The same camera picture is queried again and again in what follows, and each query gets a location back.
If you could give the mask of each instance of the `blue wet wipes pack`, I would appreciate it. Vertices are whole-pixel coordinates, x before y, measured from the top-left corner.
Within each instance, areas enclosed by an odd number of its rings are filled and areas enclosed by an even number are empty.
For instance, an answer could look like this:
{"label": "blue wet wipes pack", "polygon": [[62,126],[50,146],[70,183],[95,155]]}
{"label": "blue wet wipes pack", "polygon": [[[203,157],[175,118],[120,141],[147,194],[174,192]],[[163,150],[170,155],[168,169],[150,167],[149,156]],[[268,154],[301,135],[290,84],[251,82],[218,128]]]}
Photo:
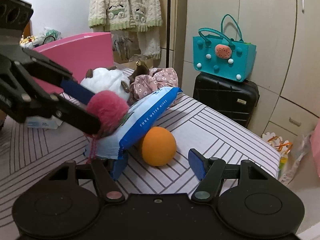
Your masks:
{"label": "blue wet wipes pack", "polygon": [[[123,159],[123,150],[130,148],[150,130],[179,92],[182,92],[180,88],[163,87],[139,100],[130,107],[127,120],[112,135],[96,142],[95,155],[103,159]],[[90,149],[91,142],[85,149],[86,157]]]}

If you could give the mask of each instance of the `blue gripper pad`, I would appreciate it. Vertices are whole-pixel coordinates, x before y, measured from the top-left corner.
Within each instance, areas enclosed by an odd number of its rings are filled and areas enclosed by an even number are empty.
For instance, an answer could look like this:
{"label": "blue gripper pad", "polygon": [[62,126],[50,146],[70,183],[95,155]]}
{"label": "blue gripper pad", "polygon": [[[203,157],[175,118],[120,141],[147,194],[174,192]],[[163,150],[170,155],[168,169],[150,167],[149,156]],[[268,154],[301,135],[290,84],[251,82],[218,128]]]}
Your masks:
{"label": "blue gripper pad", "polygon": [[115,160],[113,164],[113,169],[110,172],[110,176],[113,178],[114,181],[118,180],[118,178],[128,165],[128,152],[124,151],[122,157],[122,160]]}
{"label": "blue gripper pad", "polygon": [[199,180],[202,180],[206,175],[207,171],[204,167],[204,161],[206,158],[202,156],[196,149],[190,149],[188,153],[188,162],[190,168],[195,173]]}
{"label": "blue gripper pad", "polygon": [[79,102],[87,105],[90,99],[93,97],[94,93],[85,87],[79,85],[77,82],[73,80],[62,80],[61,87],[63,91],[67,93],[69,96],[77,99]]}

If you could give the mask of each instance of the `black suitcase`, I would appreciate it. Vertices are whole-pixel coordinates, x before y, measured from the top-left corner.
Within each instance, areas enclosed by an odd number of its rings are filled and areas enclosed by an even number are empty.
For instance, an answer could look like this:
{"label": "black suitcase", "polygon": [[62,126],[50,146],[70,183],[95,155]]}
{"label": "black suitcase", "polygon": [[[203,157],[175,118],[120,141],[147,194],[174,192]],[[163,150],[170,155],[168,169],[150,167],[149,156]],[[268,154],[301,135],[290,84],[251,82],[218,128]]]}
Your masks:
{"label": "black suitcase", "polygon": [[201,72],[196,77],[193,98],[238,124],[248,127],[259,100],[258,86],[251,81],[242,83]]}

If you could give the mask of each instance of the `drawer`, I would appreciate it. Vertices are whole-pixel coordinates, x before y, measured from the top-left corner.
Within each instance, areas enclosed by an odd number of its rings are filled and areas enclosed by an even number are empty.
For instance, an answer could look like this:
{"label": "drawer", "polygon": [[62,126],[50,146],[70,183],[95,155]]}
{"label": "drawer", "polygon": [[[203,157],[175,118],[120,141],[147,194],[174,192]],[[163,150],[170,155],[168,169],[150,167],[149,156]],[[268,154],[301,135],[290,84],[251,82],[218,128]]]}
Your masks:
{"label": "drawer", "polygon": [[288,140],[290,142],[294,142],[295,138],[297,137],[295,134],[287,131],[286,129],[283,129],[279,125],[276,125],[272,122],[269,122],[266,129],[264,130],[264,134],[267,132],[272,133],[274,132],[276,136],[281,136],[283,141]]}
{"label": "drawer", "polygon": [[313,131],[318,117],[290,101],[279,98],[270,121],[296,134],[307,134]]}

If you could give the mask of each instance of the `screw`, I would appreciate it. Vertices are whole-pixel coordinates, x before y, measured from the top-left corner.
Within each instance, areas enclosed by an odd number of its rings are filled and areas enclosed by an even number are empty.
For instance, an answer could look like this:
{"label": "screw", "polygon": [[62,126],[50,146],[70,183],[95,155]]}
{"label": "screw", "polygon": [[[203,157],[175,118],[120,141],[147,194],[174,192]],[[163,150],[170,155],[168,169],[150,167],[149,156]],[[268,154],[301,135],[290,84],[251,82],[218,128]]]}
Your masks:
{"label": "screw", "polygon": [[198,191],[195,193],[197,199],[207,199],[210,197],[210,193],[206,191]]}
{"label": "screw", "polygon": [[59,101],[59,98],[56,95],[50,95],[53,101]]}
{"label": "screw", "polygon": [[61,111],[58,110],[58,111],[56,112],[56,116],[57,116],[58,118],[60,118],[60,117],[62,116]]}
{"label": "screw", "polygon": [[110,191],[107,193],[108,199],[119,199],[122,197],[122,193],[119,191]]}
{"label": "screw", "polygon": [[25,101],[25,102],[31,102],[31,97],[26,94],[26,93],[23,93],[21,94],[21,97],[22,97],[22,100]]}

